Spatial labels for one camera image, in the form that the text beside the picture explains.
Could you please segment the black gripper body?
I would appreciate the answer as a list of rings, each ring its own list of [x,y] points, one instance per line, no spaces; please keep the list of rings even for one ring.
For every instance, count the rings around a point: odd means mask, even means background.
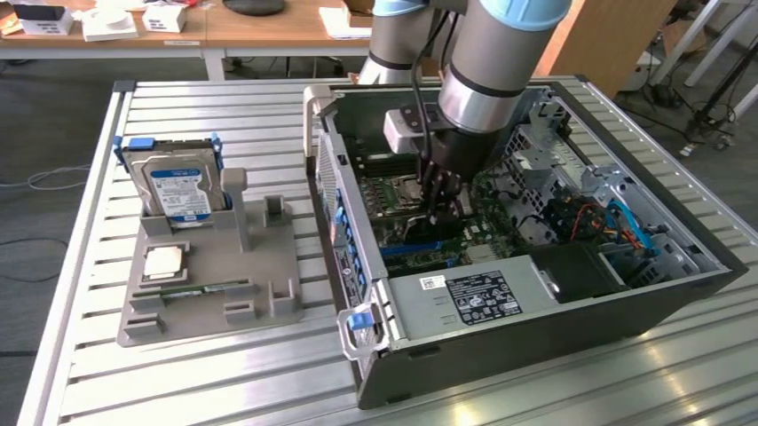
[[[494,133],[468,133],[457,128],[432,132],[416,139],[416,177],[449,172],[460,181],[470,181],[482,171],[494,146]]]

